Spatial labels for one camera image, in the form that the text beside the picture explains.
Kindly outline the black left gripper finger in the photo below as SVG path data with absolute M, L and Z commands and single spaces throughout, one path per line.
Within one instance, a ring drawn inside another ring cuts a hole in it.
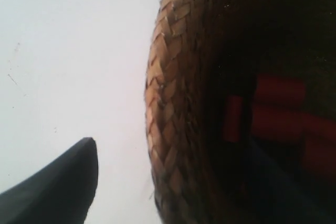
M 98 185 L 96 142 L 85 137 L 1 193 L 1 223 L 84 223 Z

